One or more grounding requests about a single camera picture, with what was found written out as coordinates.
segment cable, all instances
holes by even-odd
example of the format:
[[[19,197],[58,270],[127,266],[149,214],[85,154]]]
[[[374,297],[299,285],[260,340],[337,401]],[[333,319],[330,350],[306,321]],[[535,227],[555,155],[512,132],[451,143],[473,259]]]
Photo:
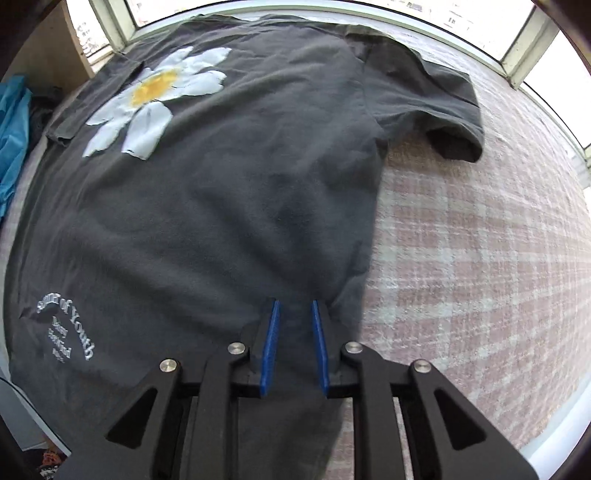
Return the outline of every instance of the cable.
[[[3,378],[3,377],[0,377],[0,380],[2,380],[4,383],[6,383],[6,385],[8,385],[8,386],[9,386],[10,388],[12,388],[12,389],[13,389],[13,390],[14,390],[16,393],[18,393],[18,394],[20,395],[20,397],[21,397],[21,398],[22,398],[22,399],[23,399],[25,402],[27,402],[27,404],[28,404],[28,405],[31,407],[31,409],[32,409],[32,410],[33,410],[33,411],[34,411],[34,412],[37,414],[37,416],[38,416],[40,419],[43,419],[43,417],[41,417],[41,415],[39,414],[39,412],[37,411],[37,409],[36,409],[36,408],[33,406],[33,404],[31,403],[31,401],[30,401],[30,400],[29,400],[29,399],[28,399],[28,398],[25,396],[25,394],[24,394],[24,393],[22,393],[22,392],[20,391],[20,389],[19,389],[19,388],[18,388],[16,385],[14,385],[14,384],[10,383],[8,380],[6,380],[6,378]],[[57,438],[57,439],[58,439],[58,440],[61,442],[61,444],[62,444],[62,445],[65,445],[64,441],[61,439],[61,437],[60,437],[60,436],[59,436],[57,433],[55,433],[53,430],[52,430],[51,432],[52,432],[52,434],[53,434],[53,435],[55,435],[55,436],[56,436],[56,438]]]

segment silver screw head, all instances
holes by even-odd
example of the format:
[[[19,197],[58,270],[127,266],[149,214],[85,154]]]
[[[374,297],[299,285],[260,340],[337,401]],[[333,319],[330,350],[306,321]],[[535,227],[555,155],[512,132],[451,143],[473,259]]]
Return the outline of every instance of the silver screw head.
[[[162,360],[160,362],[160,370],[162,370],[165,374],[174,372],[176,369],[177,363],[172,358],[167,358],[166,360]]]
[[[347,342],[345,344],[345,350],[349,353],[360,353],[363,350],[363,345],[359,342]]]
[[[414,369],[420,374],[428,374],[431,371],[431,364],[424,358],[414,361]]]
[[[245,351],[246,351],[246,346],[244,345],[244,343],[234,342],[234,343],[230,343],[230,345],[228,345],[228,352],[230,352],[232,355],[240,355],[241,353],[244,353]]]

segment blue cloth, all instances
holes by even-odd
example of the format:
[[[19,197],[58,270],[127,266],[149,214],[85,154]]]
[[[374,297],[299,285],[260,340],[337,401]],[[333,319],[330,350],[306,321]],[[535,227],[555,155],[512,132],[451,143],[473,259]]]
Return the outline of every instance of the blue cloth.
[[[27,153],[30,102],[24,77],[0,83],[0,218],[8,210]]]

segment pink plaid carpet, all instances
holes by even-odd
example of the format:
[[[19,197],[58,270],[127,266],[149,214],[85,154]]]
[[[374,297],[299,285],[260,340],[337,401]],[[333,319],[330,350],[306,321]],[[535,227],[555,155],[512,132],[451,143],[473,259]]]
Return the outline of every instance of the pink plaid carpet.
[[[390,151],[361,341],[405,364],[433,361],[521,448],[591,365],[591,220],[572,152],[495,72],[436,40],[384,31],[470,74],[486,147],[477,164],[443,160],[419,135]],[[353,478],[351,421],[347,409],[327,480]]]

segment dark fabric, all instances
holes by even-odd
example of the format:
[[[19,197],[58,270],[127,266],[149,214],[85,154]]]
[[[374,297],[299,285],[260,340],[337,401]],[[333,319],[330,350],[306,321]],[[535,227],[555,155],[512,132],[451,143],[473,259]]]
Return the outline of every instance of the dark fabric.
[[[45,127],[51,120],[53,111],[64,99],[63,92],[57,87],[32,90],[32,93],[31,105],[29,106],[29,147],[27,154],[39,143]]]
[[[117,52],[113,54],[94,79],[86,83],[76,100],[56,119],[47,137],[62,144],[71,140],[88,117],[106,100],[113,97],[141,67],[142,63],[139,61]]]
[[[164,102],[173,118],[148,160],[121,153],[125,129],[82,158],[97,132],[84,119],[115,93],[104,78],[52,133],[7,273],[12,379],[75,449],[163,358],[235,341],[276,297],[274,384],[241,401],[241,479],[316,478],[339,403],[317,386],[310,302],[355,334],[388,141],[420,128],[476,161],[476,99],[466,75],[375,30],[296,17],[196,18],[129,65],[185,46],[232,49],[223,90]],[[111,82],[134,71],[110,65]]]

